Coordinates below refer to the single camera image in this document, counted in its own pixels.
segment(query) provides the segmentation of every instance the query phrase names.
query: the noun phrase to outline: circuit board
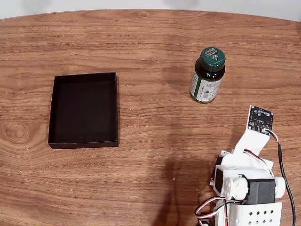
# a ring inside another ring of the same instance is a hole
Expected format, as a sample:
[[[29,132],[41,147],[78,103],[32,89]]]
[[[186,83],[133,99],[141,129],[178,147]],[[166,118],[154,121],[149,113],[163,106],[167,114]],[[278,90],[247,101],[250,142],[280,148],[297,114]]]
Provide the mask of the circuit board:
[[[268,110],[256,106],[250,107],[248,129],[269,135],[269,133],[264,131],[263,129],[272,130],[272,125],[273,125],[273,112],[270,112]]]

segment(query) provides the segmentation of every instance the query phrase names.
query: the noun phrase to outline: wooden table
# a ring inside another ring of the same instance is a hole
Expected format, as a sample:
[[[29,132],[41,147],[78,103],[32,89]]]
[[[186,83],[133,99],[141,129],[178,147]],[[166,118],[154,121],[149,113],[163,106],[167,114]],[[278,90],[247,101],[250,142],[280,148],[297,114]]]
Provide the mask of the wooden table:
[[[217,98],[189,95],[207,46],[226,54]],[[219,152],[250,104],[274,131],[301,226],[301,23],[173,10],[103,10],[0,20],[0,225],[194,226]],[[52,150],[57,75],[117,71],[120,146]],[[275,162],[270,140],[261,156]],[[287,194],[282,226],[291,225]]]

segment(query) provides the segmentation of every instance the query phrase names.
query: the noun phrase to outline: cable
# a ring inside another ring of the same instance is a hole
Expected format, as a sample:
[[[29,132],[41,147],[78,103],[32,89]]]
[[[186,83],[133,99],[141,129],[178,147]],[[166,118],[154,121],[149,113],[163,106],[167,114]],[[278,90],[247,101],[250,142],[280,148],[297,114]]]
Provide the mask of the cable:
[[[270,170],[270,168],[269,168],[269,166],[267,165],[267,163],[266,163],[261,157],[255,155],[253,152],[251,152],[251,151],[249,151],[249,150],[244,150],[244,153],[246,153],[246,154],[248,154],[248,155],[250,155],[250,156],[252,156],[252,157],[254,157],[254,158],[258,159],[258,160],[260,160],[261,162],[263,162],[264,165],[266,166],[266,168],[269,170],[269,173],[272,175],[272,177],[273,177],[273,178],[275,177],[275,176],[274,176],[274,173]]]
[[[289,196],[290,201],[291,201],[292,214],[293,214],[293,226],[296,226],[296,207],[295,207],[295,203],[293,201],[293,194],[292,194],[292,191],[289,187],[289,184],[288,184],[288,181],[287,181],[287,178],[286,178],[286,175],[285,175],[285,171],[284,171],[284,166],[283,166],[283,161],[282,161],[282,149],[281,149],[281,144],[280,144],[280,141],[279,141],[279,137],[277,136],[277,134],[275,132],[273,132],[271,130],[266,129],[265,131],[270,133],[278,143],[278,158],[279,158],[279,165],[280,165],[281,175],[284,178],[286,190],[287,190],[288,196]]]
[[[277,141],[277,143],[280,144],[279,137],[277,136],[276,133],[274,133],[272,130],[269,130],[269,129],[264,129],[264,131],[267,131],[268,133],[270,133],[275,138],[275,140]]]
[[[215,201],[215,200],[218,200],[218,199],[222,199],[222,200],[225,200],[224,197],[219,197],[219,196],[214,196],[214,197],[211,197],[209,199],[207,199],[205,202],[203,202],[202,204],[198,205],[194,211],[195,215],[198,217],[198,222],[200,224],[200,226],[204,226],[203,223],[202,223],[202,219],[208,219],[208,218],[213,218],[219,211],[220,211],[220,208],[222,208],[223,206],[226,206],[227,204],[229,203],[234,203],[234,202],[241,202],[241,201],[236,201],[236,200],[230,200],[228,202],[224,202],[222,205],[220,205],[218,208],[216,208],[214,211],[212,211],[211,213],[207,213],[207,214],[199,214],[200,210],[206,206],[207,204]],[[227,217],[225,215],[225,226],[228,225],[228,220],[227,220]]]

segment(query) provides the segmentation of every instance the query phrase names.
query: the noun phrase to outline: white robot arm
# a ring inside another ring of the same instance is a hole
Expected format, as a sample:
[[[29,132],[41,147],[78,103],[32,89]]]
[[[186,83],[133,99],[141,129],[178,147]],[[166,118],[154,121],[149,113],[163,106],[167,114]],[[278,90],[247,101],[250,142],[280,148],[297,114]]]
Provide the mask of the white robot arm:
[[[279,156],[282,177],[272,172],[273,162],[258,155],[272,135],[281,146],[277,135],[272,131],[273,113],[251,105],[246,131],[232,152],[221,151],[210,185],[217,193],[199,205],[195,214],[200,226],[209,226],[204,221],[215,217],[215,226],[280,226],[282,203],[275,202],[283,197],[287,188],[293,209],[295,209]],[[218,201],[211,213],[201,214],[202,208],[210,202]]]

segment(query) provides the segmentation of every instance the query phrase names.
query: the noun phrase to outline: open box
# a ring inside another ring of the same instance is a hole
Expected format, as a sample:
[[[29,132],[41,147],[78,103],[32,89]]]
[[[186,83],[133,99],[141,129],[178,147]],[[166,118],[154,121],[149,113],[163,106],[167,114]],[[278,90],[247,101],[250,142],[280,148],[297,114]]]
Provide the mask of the open box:
[[[48,144],[53,149],[118,146],[116,73],[56,76]]]

